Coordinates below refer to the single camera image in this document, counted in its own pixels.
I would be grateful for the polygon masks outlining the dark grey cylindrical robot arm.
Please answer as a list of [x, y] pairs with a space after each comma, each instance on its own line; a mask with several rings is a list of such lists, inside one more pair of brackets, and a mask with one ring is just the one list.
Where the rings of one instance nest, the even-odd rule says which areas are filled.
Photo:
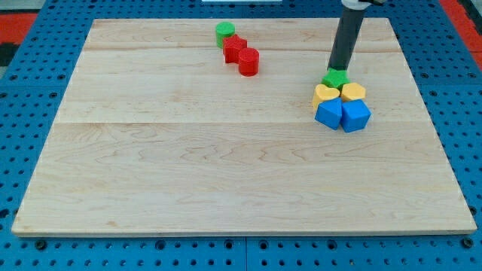
[[358, 34], [365, 18], [365, 11], [371, 5], [382, 6], [386, 0], [342, 0], [343, 11], [337, 26], [331, 49], [328, 68], [347, 70], [354, 51]]

